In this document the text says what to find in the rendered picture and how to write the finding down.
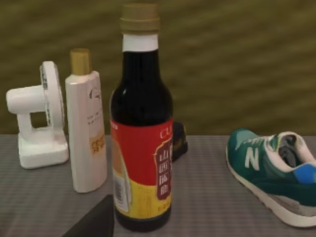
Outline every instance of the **bottle neck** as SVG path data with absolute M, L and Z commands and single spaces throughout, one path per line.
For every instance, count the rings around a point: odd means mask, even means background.
M 160 81 L 158 35 L 123 35 L 123 81 Z

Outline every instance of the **gold bottle cap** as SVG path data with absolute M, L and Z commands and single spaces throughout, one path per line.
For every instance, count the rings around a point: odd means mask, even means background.
M 76 76 L 88 75 L 92 72 L 90 50 L 75 48 L 70 51 L 72 74 Z
M 129 3 L 123 5 L 120 28 L 127 35 L 154 35 L 160 30 L 158 5 Z

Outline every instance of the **fan stand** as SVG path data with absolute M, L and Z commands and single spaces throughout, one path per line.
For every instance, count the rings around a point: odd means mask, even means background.
M 41 72 L 42 85 L 12 89 L 6 95 L 9 111 L 17 115 L 19 158 L 25 169 L 64 163 L 69 157 L 55 64 L 44 62 Z M 46 112 L 47 127 L 33 128 L 30 113 L 36 112 Z

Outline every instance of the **white midsole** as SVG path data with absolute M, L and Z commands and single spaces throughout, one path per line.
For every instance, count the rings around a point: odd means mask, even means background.
M 259 198 L 263 204 L 272 210 L 272 212 L 284 223 L 294 226 L 294 227 L 313 227 L 316 226 L 316 216 L 308 217 L 308 216 L 301 216 L 298 214 L 295 214 L 283 206 L 281 206 L 279 203 L 277 203 L 275 200 L 273 200 L 271 197 L 269 197 L 264 191 L 257 188 L 255 185 L 247 181 L 246 179 L 242 178 L 240 175 L 238 175 L 228 161 L 228 151 L 226 148 L 226 162 L 228 169 L 232 173 L 232 175 L 241 182 L 245 187 L 250 189 L 255 196 Z

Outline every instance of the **backdrop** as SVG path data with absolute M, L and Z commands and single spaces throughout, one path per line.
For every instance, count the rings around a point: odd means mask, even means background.
M 61 84 L 69 51 L 87 47 L 109 98 L 121 78 L 122 0 L 0 1 L 0 134 L 17 133 L 5 93 L 40 83 L 53 60 Z M 160 0 L 160 68 L 174 116 L 189 134 L 316 134 L 316 1 Z M 34 126 L 45 125 L 42 114 Z

